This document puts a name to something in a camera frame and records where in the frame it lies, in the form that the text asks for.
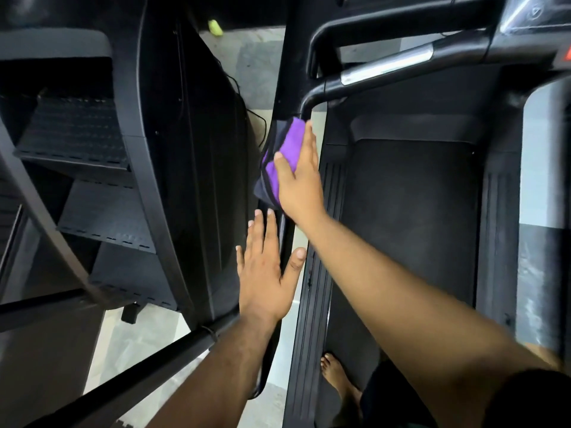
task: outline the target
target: person's right hand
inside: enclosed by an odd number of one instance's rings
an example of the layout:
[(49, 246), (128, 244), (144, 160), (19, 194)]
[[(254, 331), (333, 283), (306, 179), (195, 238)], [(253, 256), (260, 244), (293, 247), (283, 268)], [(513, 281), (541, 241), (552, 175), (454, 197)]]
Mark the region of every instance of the person's right hand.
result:
[(311, 121), (305, 123), (302, 150), (295, 173), (280, 152), (274, 155), (279, 180), (280, 203), (286, 215), (303, 231), (306, 225), (325, 215), (319, 156)]

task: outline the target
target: bare foot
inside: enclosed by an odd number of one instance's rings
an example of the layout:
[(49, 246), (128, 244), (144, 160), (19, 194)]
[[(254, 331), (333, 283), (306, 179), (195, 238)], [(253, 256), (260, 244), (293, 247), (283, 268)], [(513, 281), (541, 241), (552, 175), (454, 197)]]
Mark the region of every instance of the bare foot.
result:
[(357, 405), (359, 405), (361, 395), (363, 395), (362, 392), (351, 384), (341, 363), (335, 359), (335, 356), (331, 353), (325, 353), (321, 358), (321, 373), (325, 377), (325, 380), (337, 389), (341, 400), (344, 400), (347, 394), (349, 394), (353, 397)]

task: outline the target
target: person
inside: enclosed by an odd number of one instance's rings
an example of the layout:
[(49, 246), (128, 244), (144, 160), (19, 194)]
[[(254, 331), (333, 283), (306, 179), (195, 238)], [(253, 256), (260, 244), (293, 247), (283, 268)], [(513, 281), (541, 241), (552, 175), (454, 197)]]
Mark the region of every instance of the person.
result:
[[(323, 375), (343, 400), (334, 426), (569, 424), (569, 377), (552, 370), (501, 326), (428, 285), (327, 215), (310, 122), (295, 173), (279, 152), (274, 161), (284, 212), (307, 235), (390, 358), (380, 363), (361, 393), (334, 355), (324, 355)], [(272, 331), (291, 306), (306, 251), (296, 249), (282, 275), (275, 213), (268, 210), (264, 231), (263, 214), (256, 210), (248, 223), (246, 250), (237, 247), (236, 255), (239, 320), (148, 428), (238, 425)], [(387, 412), (392, 414), (389, 422)]]

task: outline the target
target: hand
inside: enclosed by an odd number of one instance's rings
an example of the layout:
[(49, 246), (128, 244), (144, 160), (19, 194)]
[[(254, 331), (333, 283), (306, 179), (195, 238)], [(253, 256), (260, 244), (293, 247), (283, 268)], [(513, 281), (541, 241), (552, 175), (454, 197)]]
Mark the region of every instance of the hand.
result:
[(268, 228), (264, 239), (264, 217), (256, 210), (248, 223), (246, 252), (236, 247), (238, 276), (240, 277), (240, 315), (254, 316), (267, 321), (271, 327), (289, 311), (295, 287), (305, 261), (305, 248), (292, 252), (282, 276), (276, 215), (268, 209)]
[(291, 219), (305, 232), (305, 226), (325, 215), (323, 187), (319, 175), (319, 156), (311, 121), (305, 123), (302, 150), (295, 174), (280, 152), (274, 155), (279, 181), (280, 203)]

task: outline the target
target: person's left hand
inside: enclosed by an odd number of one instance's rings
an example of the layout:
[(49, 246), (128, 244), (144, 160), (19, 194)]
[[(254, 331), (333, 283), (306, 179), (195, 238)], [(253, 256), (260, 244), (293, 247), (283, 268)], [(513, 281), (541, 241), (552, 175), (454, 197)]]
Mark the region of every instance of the person's left hand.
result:
[(256, 210), (248, 223), (246, 252), (236, 247), (240, 277), (240, 315), (267, 320), (273, 326), (289, 311), (305, 261), (305, 248), (292, 252), (282, 276), (276, 215), (268, 209), (268, 225), (264, 237), (264, 217)]

